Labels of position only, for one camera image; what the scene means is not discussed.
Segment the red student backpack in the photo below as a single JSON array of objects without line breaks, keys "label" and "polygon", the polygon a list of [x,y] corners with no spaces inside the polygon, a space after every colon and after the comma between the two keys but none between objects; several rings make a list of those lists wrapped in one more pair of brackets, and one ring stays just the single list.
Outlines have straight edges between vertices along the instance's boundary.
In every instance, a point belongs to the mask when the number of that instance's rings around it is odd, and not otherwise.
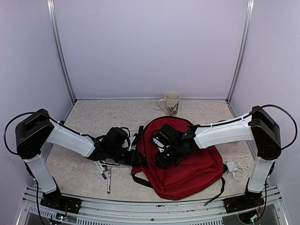
[{"label": "red student backpack", "polygon": [[205,190],[218,180],[222,182],[220,193],[223,193],[225,179],[222,176],[227,167],[215,146],[183,155],[167,168],[156,166],[155,154],[158,153],[158,148],[152,144],[150,138],[154,131],[164,124],[181,132],[192,125],[190,121],[178,117],[163,116],[152,120],[143,129],[137,145],[143,160],[131,170],[134,182],[152,188],[160,198],[167,200],[187,198]]}]

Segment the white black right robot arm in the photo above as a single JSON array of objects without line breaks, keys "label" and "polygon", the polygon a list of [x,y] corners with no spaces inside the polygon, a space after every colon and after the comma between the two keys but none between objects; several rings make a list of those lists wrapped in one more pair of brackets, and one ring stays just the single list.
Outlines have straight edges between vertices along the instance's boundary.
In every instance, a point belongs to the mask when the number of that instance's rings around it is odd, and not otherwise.
[{"label": "white black right robot arm", "polygon": [[188,155],[223,143],[254,141],[257,149],[255,166],[240,204],[250,208],[258,200],[271,168],[282,151],[290,146],[281,145],[279,125],[265,111],[266,106],[254,106],[242,116],[209,125],[189,125],[184,132],[164,124],[151,137],[159,152],[155,162],[167,168],[183,155]]}]

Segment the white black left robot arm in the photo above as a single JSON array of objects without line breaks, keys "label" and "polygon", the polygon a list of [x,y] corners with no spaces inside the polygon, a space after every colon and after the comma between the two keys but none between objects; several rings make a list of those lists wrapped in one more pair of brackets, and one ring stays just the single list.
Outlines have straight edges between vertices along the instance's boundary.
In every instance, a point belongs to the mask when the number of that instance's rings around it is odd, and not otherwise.
[{"label": "white black left robot arm", "polygon": [[139,135],[131,135],[126,127],[112,127],[107,134],[93,137],[74,131],[52,118],[46,109],[39,109],[15,116],[4,129],[7,130],[21,117],[25,119],[15,127],[16,151],[7,150],[24,161],[41,188],[43,199],[57,209],[65,205],[66,199],[45,163],[42,155],[44,146],[57,145],[92,161],[111,159],[129,166],[137,166],[141,162],[142,156],[135,148]]}]

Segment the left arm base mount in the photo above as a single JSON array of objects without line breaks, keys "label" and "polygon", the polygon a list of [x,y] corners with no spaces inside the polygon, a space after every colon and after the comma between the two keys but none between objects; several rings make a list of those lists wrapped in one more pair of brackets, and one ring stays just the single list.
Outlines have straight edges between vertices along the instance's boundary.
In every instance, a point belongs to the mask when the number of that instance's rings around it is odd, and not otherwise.
[{"label": "left arm base mount", "polygon": [[82,200],[79,198],[62,195],[59,187],[51,193],[43,193],[40,202],[42,206],[74,214],[79,213],[81,203]]}]

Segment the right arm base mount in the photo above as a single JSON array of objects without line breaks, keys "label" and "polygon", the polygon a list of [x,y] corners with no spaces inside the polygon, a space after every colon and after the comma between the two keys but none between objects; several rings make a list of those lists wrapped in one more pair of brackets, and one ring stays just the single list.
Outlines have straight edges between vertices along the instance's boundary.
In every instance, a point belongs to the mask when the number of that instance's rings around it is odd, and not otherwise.
[{"label": "right arm base mount", "polygon": [[258,207],[259,205],[264,205],[262,193],[250,192],[247,188],[242,195],[224,199],[226,213],[248,210],[250,208]]}]

